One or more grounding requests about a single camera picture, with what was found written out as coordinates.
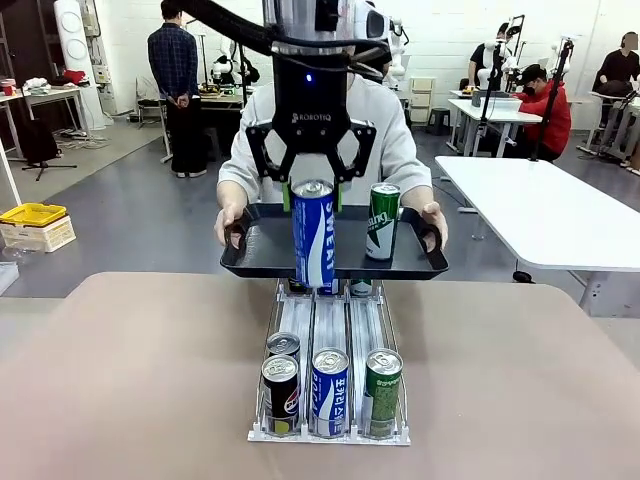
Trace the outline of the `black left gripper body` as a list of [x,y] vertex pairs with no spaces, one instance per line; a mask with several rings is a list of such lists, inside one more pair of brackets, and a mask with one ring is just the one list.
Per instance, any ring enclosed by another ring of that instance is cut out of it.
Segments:
[[349,174],[338,143],[350,130],[346,109],[349,55],[339,49],[282,44],[274,54],[272,128],[285,144],[273,174],[290,172],[301,153],[321,153],[336,174]]

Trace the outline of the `person's right hand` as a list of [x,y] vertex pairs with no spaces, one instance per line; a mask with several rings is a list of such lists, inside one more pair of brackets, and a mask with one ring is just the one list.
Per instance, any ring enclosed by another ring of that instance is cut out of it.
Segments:
[[238,203],[234,201],[227,202],[221,207],[214,225],[214,231],[222,246],[227,246],[229,242],[231,242],[235,248],[239,246],[240,234],[232,233],[230,236],[231,240],[227,240],[225,237],[225,231],[235,221],[242,217],[245,208],[245,203]]

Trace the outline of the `person's left hand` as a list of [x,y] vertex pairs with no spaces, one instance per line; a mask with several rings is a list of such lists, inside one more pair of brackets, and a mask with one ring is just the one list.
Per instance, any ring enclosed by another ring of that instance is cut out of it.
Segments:
[[441,241],[438,249],[443,251],[448,242],[449,231],[447,220],[442,212],[440,204],[436,201],[425,204],[422,209],[421,216],[428,224],[433,225],[439,231]]

